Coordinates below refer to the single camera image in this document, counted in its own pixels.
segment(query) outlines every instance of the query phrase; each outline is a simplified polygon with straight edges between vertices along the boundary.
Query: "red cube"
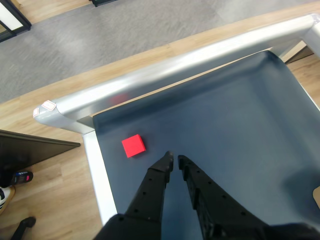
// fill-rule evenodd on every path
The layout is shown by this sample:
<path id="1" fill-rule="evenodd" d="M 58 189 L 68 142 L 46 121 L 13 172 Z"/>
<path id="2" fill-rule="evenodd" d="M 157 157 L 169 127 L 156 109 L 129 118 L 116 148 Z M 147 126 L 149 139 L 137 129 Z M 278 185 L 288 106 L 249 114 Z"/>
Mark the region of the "red cube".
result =
<path id="1" fill-rule="evenodd" d="M 142 142 L 141 136 L 139 134 L 122 140 L 122 145 L 127 158 L 142 153 L 146 150 L 145 145 Z"/>

